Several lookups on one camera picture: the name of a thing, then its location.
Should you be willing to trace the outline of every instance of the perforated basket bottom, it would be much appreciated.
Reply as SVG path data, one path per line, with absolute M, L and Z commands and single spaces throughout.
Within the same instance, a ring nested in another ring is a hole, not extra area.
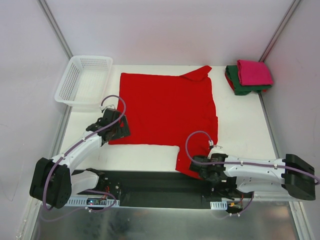
M 104 84 L 108 73 L 98 70 L 84 70 L 79 76 L 79 86 L 76 89 L 73 101 L 99 102 L 104 91 Z

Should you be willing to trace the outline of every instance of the laundry basket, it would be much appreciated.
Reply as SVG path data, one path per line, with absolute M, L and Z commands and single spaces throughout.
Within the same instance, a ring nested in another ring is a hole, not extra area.
M 112 58 L 106 56 L 73 56 L 54 99 L 71 107 L 98 107 L 106 91 L 112 63 Z

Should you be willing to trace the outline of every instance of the metal frame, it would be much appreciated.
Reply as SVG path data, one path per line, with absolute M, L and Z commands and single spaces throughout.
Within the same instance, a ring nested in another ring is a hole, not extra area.
M 70 49 L 70 47 L 69 47 L 69 45 L 63 35 L 61 29 L 59 28 L 59 25 L 58 25 L 55 17 L 53 16 L 52 11 L 50 10 L 50 7 L 49 7 L 47 1 L 46 0 L 37 0 L 37 1 L 40 5 L 44 15 L 46 16 L 50 26 L 52 27 L 52 30 L 56 34 L 56 37 L 57 37 L 58 41 L 60 42 L 61 47 L 63 48 L 66 56 L 70 59 L 73 56 L 72 51 L 71 51 L 71 49 Z M 259 59 L 260 62 L 264 62 L 267 59 L 267 57 L 269 56 L 273 47 L 275 46 L 276 42 L 278 41 L 280 35 L 282 34 L 283 30 L 287 26 L 288 22 L 290 21 L 290 19 L 292 18 L 292 16 L 296 12 L 298 6 L 300 5 L 300 3 L 302 1 L 303 0 L 293 0 L 292 1 L 289 9 L 285 13 L 283 19 L 281 20 L 279 26 L 277 27 L 275 33 L 271 37 L 268 45 L 266 46 L 263 54 L 261 55 L 261 57 Z M 268 130 L 269 130 L 269 133 L 270 133 L 270 138 L 272 141 L 273 149 L 274 149 L 275 155 L 278 158 L 279 151 L 278 151 L 278 148 L 277 148 L 277 145 L 275 142 L 275 138 L 274 138 L 274 134 L 273 134 L 273 131 L 272 131 L 272 128 L 270 125 L 270 121 L 269 121 L 266 107 L 264 104 L 263 96 L 260 94 L 259 98 L 260 98 L 261 106 L 263 109 L 265 121 L 266 121 Z M 57 155 L 60 152 L 71 111 L 72 111 L 72 107 L 67 106 L 65 108 L 63 117 L 61 119 L 59 128 L 57 130 L 57 134 L 55 136 L 54 145 L 51 150 L 52 156 Z M 259 201 L 267 200 L 267 196 L 265 196 L 264 193 L 259 194 L 259 198 L 260 198 Z M 286 199 L 286 196 L 278 196 L 277 199 Z M 23 220 L 22 220 L 22 223 L 20 225 L 20 228 L 19 228 L 17 236 L 16 236 L 17 240 L 18 239 L 29 240 L 31 238 L 32 232 L 34 229 L 33 226 L 36 223 L 36 219 L 37 219 L 37 215 L 38 215 L 40 206 L 41 206 L 40 201 L 29 197 L 28 204 L 26 206 L 26 212 L 23 215 Z M 313 233 L 310 229 L 310 225 L 308 223 L 308 219 L 307 219 L 306 213 L 304 211 L 304 207 L 303 207 L 302 202 L 293 202 L 292 201 L 292 202 L 290 202 L 290 207 L 291 207 L 292 216 L 294 219 L 294 223 L 295 223 L 299 238 L 302 240 L 314 240 L 315 237 L 313 236 Z

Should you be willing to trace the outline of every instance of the green folded cloth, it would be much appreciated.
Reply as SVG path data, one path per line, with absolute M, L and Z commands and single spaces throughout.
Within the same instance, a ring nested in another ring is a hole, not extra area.
M 272 85 L 251 85 L 242 86 L 239 82 L 237 65 L 228 65 L 225 68 L 225 77 L 233 89 L 235 95 L 243 96 L 249 94 L 251 91 L 261 93 L 263 90 L 269 89 Z

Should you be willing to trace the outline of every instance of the white tabletop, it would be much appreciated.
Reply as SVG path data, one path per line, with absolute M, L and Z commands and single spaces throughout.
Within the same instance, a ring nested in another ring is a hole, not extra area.
M 199 66 L 114 65 L 106 96 L 119 95 L 121 73 L 179 76 Z M 273 159 L 275 152 L 258 94 L 235 96 L 225 78 L 224 66 L 212 66 L 209 73 L 218 116 L 218 145 L 226 154 L 250 159 Z M 117 107 L 118 99 L 106 105 Z M 81 137 L 86 127 L 102 116 L 100 110 L 73 108 L 61 151 Z M 92 153 L 77 169 L 175 172 L 179 147 L 161 145 L 108 145 Z

